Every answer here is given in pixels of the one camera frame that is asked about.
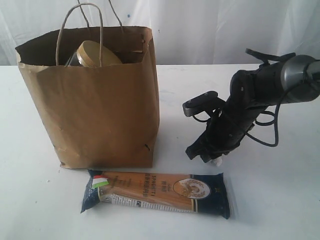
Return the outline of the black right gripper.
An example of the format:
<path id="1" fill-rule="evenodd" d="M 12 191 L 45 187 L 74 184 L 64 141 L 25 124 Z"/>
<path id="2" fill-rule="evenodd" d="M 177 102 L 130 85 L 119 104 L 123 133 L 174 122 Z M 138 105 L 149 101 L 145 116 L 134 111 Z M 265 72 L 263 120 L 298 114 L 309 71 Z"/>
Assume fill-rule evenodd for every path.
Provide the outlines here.
<path id="1" fill-rule="evenodd" d="M 254 120 L 267 106 L 256 103 L 255 70 L 239 70 L 230 82 L 230 96 L 221 110 L 221 115 L 210 123 L 201 141 L 198 139 L 185 150 L 190 160 L 199 156 L 204 163 L 220 161 L 239 147 L 245 133 L 252 127 Z"/>

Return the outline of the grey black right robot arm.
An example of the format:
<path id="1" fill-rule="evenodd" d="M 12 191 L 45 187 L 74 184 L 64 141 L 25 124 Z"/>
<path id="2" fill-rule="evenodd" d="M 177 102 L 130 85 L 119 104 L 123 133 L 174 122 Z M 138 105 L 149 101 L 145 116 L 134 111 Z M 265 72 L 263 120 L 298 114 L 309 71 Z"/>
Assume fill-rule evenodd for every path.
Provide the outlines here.
<path id="1" fill-rule="evenodd" d="M 185 103 L 186 117 L 207 113 L 206 128 L 185 150 L 189 159 L 207 163 L 228 155 L 244 137 L 274 148 L 279 144 L 278 118 L 282 104 L 311 102 L 320 95 L 320 61 L 290 55 L 255 70 L 238 70 L 231 78 L 227 100 L 207 91 Z"/>

